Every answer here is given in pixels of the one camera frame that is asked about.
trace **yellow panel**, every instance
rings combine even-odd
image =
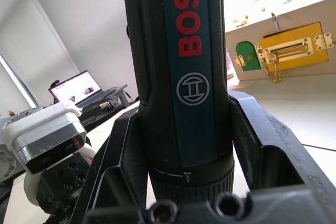
[[[275,34],[269,36],[260,41],[261,47],[263,49],[276,46],[279,44],[283,44],[286,42],[291,42],[292,40],[298,40],[302,38],[311,38],[312,46],[313,46],[313,54],[309,56],[304,56],[297,59],[280,61],[278,63],[278,70],[284,70],[289,68],[296,68],[304,65],[319,63],[323,61],[328,61],[328,54],[326,50],[317,50],[317,45],[315,43],[315,36],[322,35],[322,27],[321,24],[313,23],[310,25],[294,28],[288,31],[284,31],[283,33]],[[268,69],[271,72],[274,72],[274,64],[267,63]]]

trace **cordless screwdriver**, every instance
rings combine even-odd
[[[233,187],[223,0],[125,0],[138,120],[156,199]]]

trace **white table surface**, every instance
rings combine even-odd
[[[336,74],[284,79],[281,83],[268,80],[246,81],[229,88],[253,95],[259,104],[289,126],[301,143],[336,150]],[[115,119],[125,111],[88,133],[96,150],[109,136]],[[336,152],[306,147],[331,182],[336,186]],[[244,196],[246,181],[235,155],[234,193]],[[23,191],[24,174],[14,180],[4,224],[43,223],[48,215],[33,206]],[[155,202],[149,181],[147,206]]]

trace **laptop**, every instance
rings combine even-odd
[[[78,107],[83,107],[108,97],[114,88],[102,91],[89,71],[84,71],[50,88],[49,92],[59,101],[71,100]]]

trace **laptop screen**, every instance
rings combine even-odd
[[[49,89],[58,101],[71,100],[75,104],[101,91],[101,88],[88,71],[80,73]]]

